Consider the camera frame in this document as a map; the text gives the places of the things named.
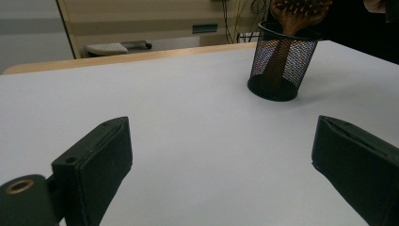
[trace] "wooden table edge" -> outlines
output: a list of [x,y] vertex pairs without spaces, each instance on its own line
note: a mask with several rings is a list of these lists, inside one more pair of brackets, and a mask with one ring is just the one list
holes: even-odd
[[149,60],[149,59],[157,59],[165,57],[180,57],[180,56],[188,56],[195,54],[239,50],[239,49],[247,49],[254,47],[256,47],[256,42],[247,42],[247,43],[202,46],[202,47],[165,50],[165,51],[154,51],[154,52],[129,54],[129,55],[102,56],[102,57],[93,57],[93,58],[42,62],[42,63],[19,64],[5,69],[3,71],[3,74],[6,75],[6,74],[15,74],[15,73],[45,72],[52,70],[80,68],[80,67],[97,66],[104,64],[125,63],[125,62],[133,62],[139,60]]

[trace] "hand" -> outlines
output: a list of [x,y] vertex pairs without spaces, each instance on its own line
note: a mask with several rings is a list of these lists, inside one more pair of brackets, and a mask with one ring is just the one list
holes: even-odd
[[385,13],[385,0],[363,0],[369,12]]

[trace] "mesh pencil cup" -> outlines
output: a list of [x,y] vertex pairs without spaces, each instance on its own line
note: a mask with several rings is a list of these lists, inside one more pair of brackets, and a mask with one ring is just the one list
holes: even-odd
[[253,59],[249,90],[270,101],[291,101],[308,69],[321,36],[301,29],[295,36],[281,34],[278,23],[259,23],[260,37]]

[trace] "bristles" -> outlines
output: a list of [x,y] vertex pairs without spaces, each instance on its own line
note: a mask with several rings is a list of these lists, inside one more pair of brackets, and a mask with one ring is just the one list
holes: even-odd
[[280,11],[312,16],[328,10],[331,0],[276,0],[275,4]]

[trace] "cable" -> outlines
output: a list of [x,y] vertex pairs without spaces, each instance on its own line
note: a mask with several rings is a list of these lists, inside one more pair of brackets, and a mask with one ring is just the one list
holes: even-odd
[[226,27],[226,39],[227,39],[227,43],[234,43],[234,40],[231,37],[231,33],[229,30],[229,26],[227,23],[227,2],[226,0],[222,0],[223,3],[223,16],[224,16],[224,22],[225,22],[225,27]]

